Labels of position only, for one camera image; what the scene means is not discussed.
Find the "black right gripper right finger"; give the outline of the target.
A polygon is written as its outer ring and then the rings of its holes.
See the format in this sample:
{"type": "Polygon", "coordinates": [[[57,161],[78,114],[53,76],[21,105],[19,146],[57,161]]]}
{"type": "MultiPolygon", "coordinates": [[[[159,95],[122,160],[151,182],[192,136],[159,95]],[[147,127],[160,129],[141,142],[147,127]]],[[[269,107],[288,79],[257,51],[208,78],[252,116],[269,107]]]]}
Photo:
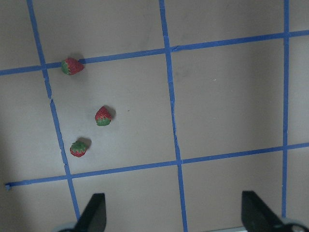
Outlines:
{"type": "Polygon", "coordinates": [[[248,232],[283,232],[284,223],[254,191],[243,191],[241,221],[248,232]]]}

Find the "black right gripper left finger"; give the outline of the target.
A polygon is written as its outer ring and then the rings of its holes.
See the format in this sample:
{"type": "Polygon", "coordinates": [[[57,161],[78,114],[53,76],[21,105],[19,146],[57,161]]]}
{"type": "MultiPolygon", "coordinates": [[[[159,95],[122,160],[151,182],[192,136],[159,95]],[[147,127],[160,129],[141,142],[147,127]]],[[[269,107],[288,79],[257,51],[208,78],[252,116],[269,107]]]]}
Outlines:
{"type": "Polygon", "coordinates": [[[104,232],[107,224],[104,193],[93,194],[81,217],[74,226],[75,232],[104,232]]]}

